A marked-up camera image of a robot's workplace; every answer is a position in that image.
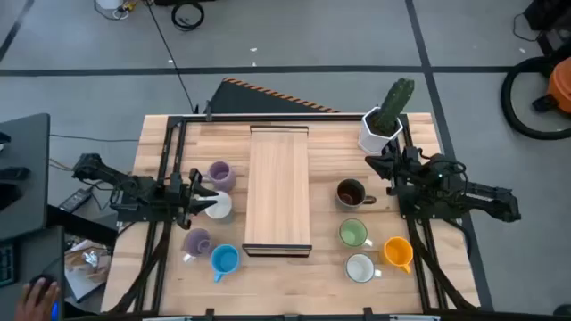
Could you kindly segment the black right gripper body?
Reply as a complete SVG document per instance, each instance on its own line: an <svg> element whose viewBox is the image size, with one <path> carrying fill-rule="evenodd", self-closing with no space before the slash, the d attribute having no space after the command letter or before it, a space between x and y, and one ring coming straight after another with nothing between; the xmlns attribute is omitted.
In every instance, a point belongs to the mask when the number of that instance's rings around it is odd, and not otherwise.
<svg viewBox="0 0 571 321"><path fill-rule="evenodd" d="M399 151L398 148L393 148L385 152L385 155L389 157L391 162L388 178L417 175L422 169L422 163L420 162L422 150L415 146L406 146L401 153Z"/></svg>

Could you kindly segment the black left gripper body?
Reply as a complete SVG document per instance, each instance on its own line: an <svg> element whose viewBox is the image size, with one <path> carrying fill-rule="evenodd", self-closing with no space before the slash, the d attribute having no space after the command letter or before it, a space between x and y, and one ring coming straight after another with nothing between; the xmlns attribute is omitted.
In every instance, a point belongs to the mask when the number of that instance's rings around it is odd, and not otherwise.
<svg viewBox="0 0 571 321"><path fill-rule="evenodd" d="M169 185L170 204L181 209L176 215L176 221L185 230L191 226L191 216L202 211L199 201L194 198L194 189L202 182L202 174L198 169L192 168L189 178L191 184L186 184L179 172L173 172L170 175Z"/></svg>

